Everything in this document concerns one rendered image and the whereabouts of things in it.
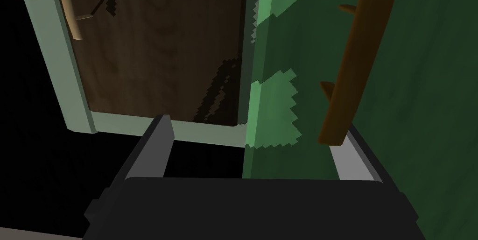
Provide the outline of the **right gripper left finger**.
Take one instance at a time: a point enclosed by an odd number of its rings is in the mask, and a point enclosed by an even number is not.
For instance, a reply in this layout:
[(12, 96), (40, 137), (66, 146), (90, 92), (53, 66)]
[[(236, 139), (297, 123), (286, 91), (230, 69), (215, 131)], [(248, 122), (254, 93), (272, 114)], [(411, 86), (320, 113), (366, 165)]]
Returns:
[(169, 115), (158, 115), (126, 159), (110, 188), (131, 177), (163, 177), (175, 140)]

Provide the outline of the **pale green cupboard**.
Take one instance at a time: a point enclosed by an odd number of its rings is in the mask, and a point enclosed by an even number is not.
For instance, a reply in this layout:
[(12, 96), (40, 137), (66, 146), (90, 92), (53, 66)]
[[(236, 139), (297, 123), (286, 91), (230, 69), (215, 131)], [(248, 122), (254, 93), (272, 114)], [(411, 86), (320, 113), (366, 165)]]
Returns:
[(60, 0), (24, 0), (69, 130), (142, 136), (151, 118), (89, 109)]

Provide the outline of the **brown wooden cupboard door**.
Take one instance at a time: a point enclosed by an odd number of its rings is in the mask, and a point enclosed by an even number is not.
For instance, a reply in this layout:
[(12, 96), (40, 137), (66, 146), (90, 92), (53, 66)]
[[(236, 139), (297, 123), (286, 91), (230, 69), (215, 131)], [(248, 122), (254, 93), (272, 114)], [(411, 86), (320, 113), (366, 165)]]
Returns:
[(238, 123), (246, 0), (71, 0), (90, 110)]

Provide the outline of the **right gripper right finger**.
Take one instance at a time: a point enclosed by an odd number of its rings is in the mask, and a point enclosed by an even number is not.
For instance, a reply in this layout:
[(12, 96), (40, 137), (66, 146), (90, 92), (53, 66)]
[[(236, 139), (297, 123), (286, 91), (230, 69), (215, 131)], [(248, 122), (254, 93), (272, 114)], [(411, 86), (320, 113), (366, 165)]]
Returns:
[(329, 147), (340, 180), (383, 182), (377, 157), (354, 125), (342, 145)]

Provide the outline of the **green cupboard door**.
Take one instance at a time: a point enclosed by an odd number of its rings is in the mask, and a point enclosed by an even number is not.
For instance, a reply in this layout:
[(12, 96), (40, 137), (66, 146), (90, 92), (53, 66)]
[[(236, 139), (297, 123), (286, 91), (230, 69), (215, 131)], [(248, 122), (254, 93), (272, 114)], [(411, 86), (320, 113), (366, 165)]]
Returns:
[[(340, 4), (273, 0), (257, 26), (261, 85), (244, 176), (336, 179), (317, 143), (353, 21)], [(426, 240), (478, 240), (478, 0), (395, 0), (354, 126)]]

